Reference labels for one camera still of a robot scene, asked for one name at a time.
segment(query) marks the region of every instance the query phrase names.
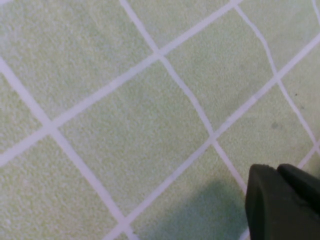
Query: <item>dark object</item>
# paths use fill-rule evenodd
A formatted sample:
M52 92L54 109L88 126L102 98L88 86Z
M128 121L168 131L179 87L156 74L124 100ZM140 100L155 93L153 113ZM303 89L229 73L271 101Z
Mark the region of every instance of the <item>dark object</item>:
M320 240L320 180L290 164L254 164L245 212L251 240Z

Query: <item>light green tile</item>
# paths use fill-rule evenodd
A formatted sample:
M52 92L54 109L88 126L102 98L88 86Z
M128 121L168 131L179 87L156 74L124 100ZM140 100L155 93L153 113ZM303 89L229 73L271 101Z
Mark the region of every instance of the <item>light green tile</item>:
M101 240L116 225L51 138L0 169L2 240Z
M163 47L228 0L128 0L158 47Z
M303 166L302 170L320 179L320 155L315 153Z
M235 240L247 227L244 195L210 147L131 225L141 240Z
M278 70L320 33L311 0L244 0L240 7L263 34Z
M126 234L122 233L120 236L118 236L115 240L129 240Z
M252 164L274 168L283 163L298 165L313 147L278 86L263 96L218 141L245 182Z
M117 0L15 0L0 25L0 55L51 118L151 53Z
M302 59L286 76L283 84L289 96L320 139L320 44Z
M216 130L272 71L265 50L235 10L168 55Z
M160 62L62 131L125 214L208 137L197 112Z
M0 106L0 153L3 153L33 133L41 124L32 116L2 73L0 73Z

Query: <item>tiled surface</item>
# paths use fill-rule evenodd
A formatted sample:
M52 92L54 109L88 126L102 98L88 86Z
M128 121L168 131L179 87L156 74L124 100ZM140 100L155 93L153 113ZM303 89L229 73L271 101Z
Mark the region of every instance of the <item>tiled surface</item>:
M1 56L51 118L151 53L117 0L15 0L0 22Z
M4 239L238 239L246 229L244 196L224 162L246 182L251 164L297 165L313 148L278 86L268 89L270 64L251 28L232 9L202 21L219 16L225 0L5 2L0 55L49 118L69 119L59 130L71 146L54 126L41 128L21 86L7 83L17 79L0 65L8 78L0 76ZM151 50L130 6L160 48L197 26L165 56L187 87L159 61L131 69ZM299 53L282 80L319 141L320 24L311 1L244 0L240 7L278 69ZM307 54L310 41L317 44ZM264 96L251 106L262 86ZM206 150L206 118L213 130L231 125L219 131L224 161ZM303 169L318 174L317 153ZM123 215L131 229L115 220Z
M1 239L92 239L115 226L108 209L51 138L0 169Z
M41 124L0 73L0 153L32 134Z
M168 55L216 130L272 77L265 50L235 10Z
M158 47L217 11L228 0L128 0Z
M311 0L244 0L240 7L265 37L278 70L320 32Z
M244 196L213 147L133 223L141 240L238 239Z
M197 112L160 62L62 131L125 215L208 138Z
M290 97L320 139L320 44L283 79Z
M320 179L320 155L316 152L302 169Z
M247 181L252 164L297 165L313 147L298 117L273 87L218 138L234 167Z

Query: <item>floor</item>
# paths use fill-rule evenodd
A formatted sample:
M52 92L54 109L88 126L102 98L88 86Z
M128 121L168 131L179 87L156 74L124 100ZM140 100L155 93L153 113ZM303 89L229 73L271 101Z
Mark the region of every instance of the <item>floor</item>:
M249 167L320 178L320 0L1 0L1 239L244 240Z

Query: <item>grout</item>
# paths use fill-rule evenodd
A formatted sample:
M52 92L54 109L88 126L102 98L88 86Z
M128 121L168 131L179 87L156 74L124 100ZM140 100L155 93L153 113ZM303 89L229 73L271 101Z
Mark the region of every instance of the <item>grout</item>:
M147 198L143 200L126 218L111 230L103 240L116 238L123 230L123 225L133 222L152 202L160 196L194 161L196 161L210 146L212 140L209 137L194 153L192 153L183 164L181 164L171 175L169 175Z
M9 2L13 2L13 0L0 0L0 6Z
M121 5L123 6L124 10L134 23L134 25L139 30L140 34L143 36L146 43L149 45L149 47L152 49L154 54L159 56L160 61L164 65L165 69L169 73L169 75L172 77L172 79L175 81L175 83L183 90L184 94L189 98L191 101L193 107L195 108L196 112L198 113L200 119L202 120L206 130L209 133L209 136L212 137L214 134L213 128L211 126L211 123L208 119L208 117L205 114L205 111L200 106L199 101L197 100L196 96L193 94L193 92L190 90L190 88L181 80L179 75L176 73L172 65L169 63L169 61L160 54L160 50L157 47L155 41L152 39L150 34L147 32L144 24L140 21L140 19L137 17L136 13L132 10L131 6L128 4L127 0L119 0Z
M319 11L319 8L317 7L317 4L316 4L316 0L311 0L312 2L312 6L313 6L313 9L315 11L315 14L316 14L316 18L318 19L318 23L320 25L320 11Z
M235 166L232 164L230 159L228 158L226 152L222 149L222 147L219 145L218 141L214 140L212 145L214 146L216 152L219 154L219 156L222 158L224 164L227 166L229 171L231 172L232 176L235 178L236 182L242 189L244 195L247 193L247 185L245 184L245 181L235 168Z
M60 148L64 151L64 153L68 156L68 158L73 162L73 164L78 168L84 178L90 183L92 188L97 192L100 196L101 200L104 202L106 207L109 209L110 213L113 217L118 221L122 222L125 218L121 213L120 209L117 207L115 202L112 200L108 191L103 187L102 183L97 179L94 173L88 168L88 166L84 163L84 161L79 157L79 155L75 152L69 142L65 139L65 137L59 132L59 130L52 124L49 117L46 115L44 110L39 106L39 104L35 101L32 95L28 92L28 90L23 86L20 80L16 77L7 63L0 58L0 70L7 79L8 83L11 87L18 93L22 101L25 105L30 109L33 115L42 123L45 129L48 129L48 132L56 141L56 143L60 146ZM37 132L37 136L42 136L46 131Z
M306 154L306 156L301 160L301 162L299 162L297 167L299 169L302 169L304 167L304 165L306 165L307 162L311 159L311 157L315 154L316 151L317 151L317 147L314 145L311 148L311 150Z
M106 97L114 90L125 84L131 78L133 78L138 73L142 72L144 69L149 67L151 64L155 63L158 60L158 56L156 54L152 54L148 56L146 59L142 60L136 66L129 69L129 71L124 74L118 76L113 81L108 83L107 85L100 88L98 91L93 93L92 95L86 97L81 100L79 103L71 107L66 112L62 113L60 116L56 117L52 122L56 127L61 127L63 124L82 113L85 109L92 106L102 98Z
M262 43L263 47L264 47L264 50L265 50L265 53L266 53L266 56L269 60L269 63L270 63L270 66L271 66L271 69L272 69L272 72L273 72L273 75L276 75L277 74L277 68L275 66L275 63L274 63L274 60L272 58L272 55L271 55L271 51L268 47L268 43L265 39L265 37L263 36L263 34L259 31L259 29L257 28L257 26L251 22L248 18L248 16L241 10L241 8L236 5L234 6L234 9L236 10L236 12L240 15L240 17L242 17L242 19L245 21L245 23L247 25L249 25L249 27L253 30L253 32L255 33L256 37L260 40L260 42Z
M41 127L36 132L24 138L22 141L15 144L13 147L7 149L0 156L0 167L3 167L10 160L22 154L25 150L36 144L39 140L43 139L49 134L49 128Z
M232 113L224 123L214 132L214 138L218 139L227 131L239 118L241 118L259 99L261 99L276 84L276 79L271 78L262 88L242 104L234 113Z
M313 134L313 132L311 131L308 123L306 122L306 120L304 119L304 117L302 116L301 112L299 111L299 109L297 108L297 106L295 105L294 101L291 99L291 97L289 96L282 80L281 77L279 77L279 74L277 73L277 68L275 66L275 62L272 58L271 55L271 51L270 48L268 46L268 43L266 41L266 39L264 38L264 36L262 35L262 33L259 31L259 29L249 20L249 18L245 15L245 13L240 9L239 6L235 6L234 7L235 10L238 12L238 14L243 18L243 20L251 27L251 29L253 30L253 32L255 33L255 35L260 39L267 58L269 60L269 64L271 66L273 75L274 75L274 79L276 80L276 83L278 84L283 96L285 97L285 99L287 100L287 102L289 103L290 107L292 108L293 112L296 114L297 118L299 119L300 123L302 124L303 128L306 130L306 132L308 133L309 137L312 140L312 143L314 146L316 146L316 138Z
M318 34L314 39L312 39L311 42L309 42L296 56L294 56L278 72L278 77L282 78L285 74L287 74L287 72L289 72L302 58L304 58L319 42L320 42L320 34ZM59 127L64 123L66 123L67 121L69 121L71 118L74 118L77 114L81 113L86 108L93 105L95 102L99 101L101 98L105 97L105 95L108 95L110 92L114 91L117 87L120 87L122 84L128 81L131 76L133 77L135 75L135 72L138 73L144 69L143 67L145 68L148 67L149 61L150 61L149 64L151 64L153 61L156 61L156 60L157 59L153 59L153 55L147 57L145 60L138 63L138 65L132 67L128 72L117 77L106 86L102 87L92 95L82 100L80 103L76 104L74 107L71 107L65 113L62 113L60 116L56 117L53 120L54 125L56 127ZM274 79L269 80L258 92L256 92L249 100L247 100L247 102L245 102L240 108L238 108L238 110L236 110L230 117L226 119L226 121L215 132L216 133L215 137L218 138L223 132L225 132L238 118L240 118L243 115L244 112L246 112L251 106L255 104L255 102L258 99L260 99L269 89L271 89L274 86L274 84L275 84ZM17 143L15 146L12 147L12 152L14 152L13 150L15 150L16 146L18 147L18 145L20 145L20 143ZM6 154L6 152L3 153L4 156L8 155L8 156L11 156L12 158L16 156L11 153ZM10 160L11 159L5 159L2 162L8 162Z
M176 39L172 40L169 42L167 45L165 45L163 48L160 50L160 54L165 56L168 54L170 51L175 49L177 46L181 45L184 43L186 40L194 36L195 34L199 33L202 31L204 28L206 28L208 25L213 23L216 19L222 17L224 14L229 12L230 10L233 9L233 7L237 4L240 4L243 0L233 0L228 2L226 5L218 9L217 11L213 12L211 15L197 23L195 26L191 27L189 30L184 32L182 35L177 37Z
M304 127L304 129L306 130L306 132L308 133L309 137L312 140L312 143L314 145L316 145L316 138L313 134L313 132L311 131L308 123L306 122L306 120L304 119L304 117L302 116L302 114L300 113L300 111L298 110L297 106L294 104L294 101L291 99L291 97L289 96L285 86L283 85L282 81L279 79L278 80L278 85L281 89L282 94L284 95L285 99L287 100L287 102L289 103L289 105L291 106L292 110L294 111L294 113L297 115L300 123L302 124L302 126Z
M198 116L202 120L207 132L209 133L210 137L214 136L214 130L212 128L212 125L203 110L202 106L200 105L198 99L194 95L194 93L190 90L190 88L184 83L184 81L179 77L179 75L176 73L172 65L169 63L169 61L165 57L160 58L162 64L165 66L166 70L172 77L172 79L176 82L176 84L183 90L184 94L189 98L191 101L193 107L195 108L196 112L198 113Z

